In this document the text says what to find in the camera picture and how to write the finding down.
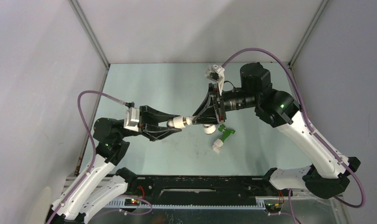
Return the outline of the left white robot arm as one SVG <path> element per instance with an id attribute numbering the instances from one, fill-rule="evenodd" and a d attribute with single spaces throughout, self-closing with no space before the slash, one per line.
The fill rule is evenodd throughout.
<path id="1" fill-rule="evenodd" d="M 47 224 L 87 224 L 103 207 L 119 195 L 133 194 L 138 182 L 135 173 L 119 169 L 100 189 L 97 186 L 125 156 L 129 142 L 124 138 L 144 136 L 150 141 L 162 140 L 180 132 L 190 121 L 166 114 L 149 106 L 131 107 L 123 120 L 100 118 L 94 123 L 91 139 L 99 143 L 91 161 L 73 184 L 51 204 Z"/>

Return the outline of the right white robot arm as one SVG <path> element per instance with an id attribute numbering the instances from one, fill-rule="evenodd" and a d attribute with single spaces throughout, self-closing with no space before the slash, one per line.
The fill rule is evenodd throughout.
<path id="1" fill-rule="evenodd" d="M 343 193 L 351 173 L 357 171 L 360 160 L 341 154 L 320 133 L 305 123 L 300 104 L 285 91 L 272 87 L 271 73 L 260 63 L 248 63 L 240 68 L 241 86 L 224 91 L 224 69 L 211 65 L 206 73 L 211 83 L 206 98 L 193 114 L 194 125 L 220 125 L 226 113 L 254 108 L 255 115 L 289 137 L 309 158 L 311 165 L 296 169 L 271 168 L 264 176 L 262 189 L 274 195 L 283 189 L 304 189 L 317 197 L 329 199 Z"/>

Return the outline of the white plastic faucet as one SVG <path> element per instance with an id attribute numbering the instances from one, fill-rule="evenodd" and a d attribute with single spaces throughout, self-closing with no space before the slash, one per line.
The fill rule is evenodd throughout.
<path id="1" fill-rule="evenodd" d="M 216 125 L 194 121 L 193 116 L 187 116 L 185 118 L 185 121 L 186 121 L 186 126 L 190 126 L 190 125 L 202 126 L 204 133 L 207 135 L 213 134 L 216 131 Z"/>

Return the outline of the white elbow fitting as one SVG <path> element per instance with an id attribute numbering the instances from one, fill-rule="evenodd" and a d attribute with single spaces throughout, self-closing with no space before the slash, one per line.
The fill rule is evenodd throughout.
<path id="1" fill-rule="evenodd" d="M 224 145 L 224 142 L 221 139 L 216 139 L 215 142 L 212 145 L 212 150 L 219 154 L 222 150 L 222 146 Z"/>
<path id="2" fill-rule="evenodd" d="M 183 116 L 174 117 L 167 121 L 167 126 L 170 128 L 183 129 L 187 125 L 186 119 Z"/>

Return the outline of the green plastic faucet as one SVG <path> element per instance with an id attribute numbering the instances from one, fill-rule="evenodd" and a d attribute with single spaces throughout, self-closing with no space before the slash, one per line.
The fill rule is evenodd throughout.
<path id="1" fill-rule="evenodd" d="M 222 142 L 225 142 L 225 140 L 232 134 L 235 134 L 235 130 L 232 128 L 226 127 L 224 124 L 221 124 L 218 127 L 218 131 L 222 133 L 222 136 L 219 138 Z"/>

